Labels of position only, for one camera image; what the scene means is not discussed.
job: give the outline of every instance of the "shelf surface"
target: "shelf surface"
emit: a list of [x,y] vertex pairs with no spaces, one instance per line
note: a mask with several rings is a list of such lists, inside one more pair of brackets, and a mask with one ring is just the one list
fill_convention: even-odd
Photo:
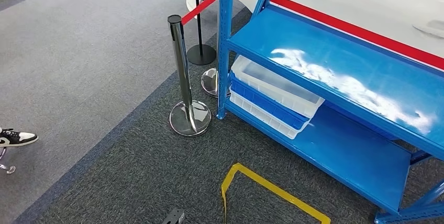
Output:
[[410,153],[390,140],[325,105],[294,140],[229,100],[226,108],[381,208],[397,214]]
[[444,73],[273,5],[228,47],[444,159]]

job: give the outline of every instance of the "shoe sole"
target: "shoe sole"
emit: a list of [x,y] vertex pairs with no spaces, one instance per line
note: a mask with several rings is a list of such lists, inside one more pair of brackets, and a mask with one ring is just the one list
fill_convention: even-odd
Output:
[[33,140],[28,141],[26,143],[21,143],[21,144],[0,144],[0,148],[1,147],[22,147],[24,145],[32,144],[32,143],[36,142],[37,140],[39,140],[38,136],[36,137],[36,139],[33,139]]

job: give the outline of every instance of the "sneaker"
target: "sneaker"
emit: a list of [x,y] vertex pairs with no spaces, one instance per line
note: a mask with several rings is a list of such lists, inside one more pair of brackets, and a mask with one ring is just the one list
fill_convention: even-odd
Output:
[[21,147],[36,142],[39,137],[32,133],[0,128],[0,147]]

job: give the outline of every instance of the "white plastic crate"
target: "white plastic crate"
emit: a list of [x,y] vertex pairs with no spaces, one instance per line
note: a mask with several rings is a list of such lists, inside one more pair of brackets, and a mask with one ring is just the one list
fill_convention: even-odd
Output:
[[282,133],[283,135],[287,136],[289,139],[296,138],[296,135],[301,132],[309,123],[309,121],[305,122],[304,125],[300,130],[296,130],[293,127],[289,126],[288,124],[284,123],[280,119],[274,117],[267,111],[263,110],[259,106],[253,104],[252,102],[248,101],[246,98],[242,97],[241,95],[235,93],[231,90],[231,96],[230,101],[242,108],[243,110],[247,111],[249,114],[255,116],[256,118],[260,119],[265,124],[271,126],[276,131]]
[[231,67],[236,78],[281,105],[313,118],[324,102],[322,97],[240,55]]

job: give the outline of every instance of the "yellow floor tape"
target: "yellow floor tape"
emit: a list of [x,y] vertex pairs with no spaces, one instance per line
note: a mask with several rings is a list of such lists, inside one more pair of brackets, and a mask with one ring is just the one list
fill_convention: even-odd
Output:
[[225,210],[225,217],[224,217],[224,223],[227,223],[227,198],[225,194],[227,193],[227,189],[230,186],[235,173],[239,171],[246,176],[248,176],[250,179],[256,181],[266,189],[272,191],[273,193],[279,195],[281,198],[287,200],[291,204],[295,205],[302,211],[306,212],[307,214],[313,216],[314,218],[318,219],[321,224],[330,224],[331,220],[323,213],[319,212],[318,210],[314,209],[313,207],[307,205],[306,203],[302,202],[301,200],[297,199],[293,195],[287,193],[286,191],[280,189],[279,187],[273,185],[266,179],[262,178],[252,170],[246,168],[240,163],[234,164],[230,171],[228,172],[227,176],[224,179],[224,182],[222,183],[221,189],[222,189],[222,198],[224,199],[224,210]]

